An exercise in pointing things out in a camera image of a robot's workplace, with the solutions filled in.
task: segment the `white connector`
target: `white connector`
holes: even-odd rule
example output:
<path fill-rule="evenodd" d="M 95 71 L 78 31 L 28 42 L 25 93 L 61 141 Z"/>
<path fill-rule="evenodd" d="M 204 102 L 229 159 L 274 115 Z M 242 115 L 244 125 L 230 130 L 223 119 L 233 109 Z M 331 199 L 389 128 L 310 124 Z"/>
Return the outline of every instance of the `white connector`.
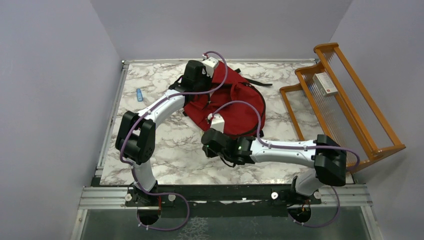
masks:
<path fill-rule="evenodd" d="M 212 113 L 210 113 L 209 116 L 207 116 L 208 120 L 211 120 L 211 118 L 212 118 Z M 223 133 L 224 124 L 225 124 L 224 118 L 220 114 L 215 114 L 212 118 L 212 122 L 210 123 L 210 128 Z"/>
<path fill-rule="evenodd" d="M 214 57 L 209 57 L 206 60 L 201 62 L 206 67 L 206 74 L 208 77 L 212 77 L 214 75 L 214 70 L 220 64 L 220 61 Z"/>
<path fill-rule="evenodd" d="M 326 72 L 315 73 L 312 80 L 318 87 L 323 97 L 333 96 L 337 94 L 337 88 Z"/>

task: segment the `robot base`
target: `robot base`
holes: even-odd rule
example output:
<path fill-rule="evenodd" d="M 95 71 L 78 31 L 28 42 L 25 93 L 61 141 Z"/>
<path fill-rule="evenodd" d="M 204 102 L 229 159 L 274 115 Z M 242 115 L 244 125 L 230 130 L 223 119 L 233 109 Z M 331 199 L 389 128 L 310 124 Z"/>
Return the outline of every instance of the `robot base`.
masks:
<path fill-rule="evenodd" d="M 320 204 L 314 196 L 301 198 L 293 195 L 292 184 L 246 184 L 246 185 L 156 185 L 152 193 L 179 193 L 190 205 L 190 217 L 288 217 L 288 207 Z M 158 210 L 137 210 L 142 222 L 154 223 L 161 218 L 185 218 L 185 202 L 174 195 L 145 195 L 134 187 L 129 189 L 131 200 L 126 207 L 160 206 Z"/>

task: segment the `blue usb drive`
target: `blue usb drive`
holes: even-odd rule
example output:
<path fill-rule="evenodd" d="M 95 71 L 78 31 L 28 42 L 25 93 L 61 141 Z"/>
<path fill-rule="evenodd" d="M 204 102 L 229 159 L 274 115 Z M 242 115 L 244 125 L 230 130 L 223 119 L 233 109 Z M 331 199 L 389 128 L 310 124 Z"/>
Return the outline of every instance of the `blue usb drive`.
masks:
<path fill-rule="evenodd" d="M 140 90 L 140 88 L 137 88 L 136 93 L 137 93 L 137 101 L 143 102 L 143 94 L 142 94 L 142 91 Z"/>

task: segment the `red backpack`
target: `red backpack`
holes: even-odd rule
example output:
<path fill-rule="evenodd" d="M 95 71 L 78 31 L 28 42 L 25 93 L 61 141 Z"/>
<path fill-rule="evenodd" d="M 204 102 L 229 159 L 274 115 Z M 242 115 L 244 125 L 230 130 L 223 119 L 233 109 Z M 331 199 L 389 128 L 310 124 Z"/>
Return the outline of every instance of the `red backpack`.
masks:
<path fill-rule="evenodd" d="M 222 105 L 239 100 L 244 101 L 256 108 L 261 117 L 260 129 L 265 124 L 265 100 L 262 94 L 251 83 L 261 86 L 270 86 L 254 80 L 246 79 L 236 71 L 228 68 L 228 76 L 221 88 L 212 95 L 197 95 L 185 107 L 184 111 L 193 122 L 203 131 L 211 127 L 207 117 Z M 219 62 L 212 78 L 210 89 L 216 88 L 225 76 L 225 66 Z M 231 138 L 255 136 L 258 128 L 258 117 L 253 109 L 245 104 L 230 104 L 218 112 L 224 119 L 224 133 Z"/>

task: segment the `white box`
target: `white box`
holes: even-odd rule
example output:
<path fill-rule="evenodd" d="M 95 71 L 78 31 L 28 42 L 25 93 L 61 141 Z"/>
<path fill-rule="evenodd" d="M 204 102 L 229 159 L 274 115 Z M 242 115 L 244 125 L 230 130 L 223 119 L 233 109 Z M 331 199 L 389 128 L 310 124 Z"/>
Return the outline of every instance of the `white box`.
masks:
<path fill-rule="evenodd" d="M 312 77 L 313 82 L 318 87 L 323 97 L 333 96 L 338 91 L 333 81 L 326 72 L 315 73 Z"/>

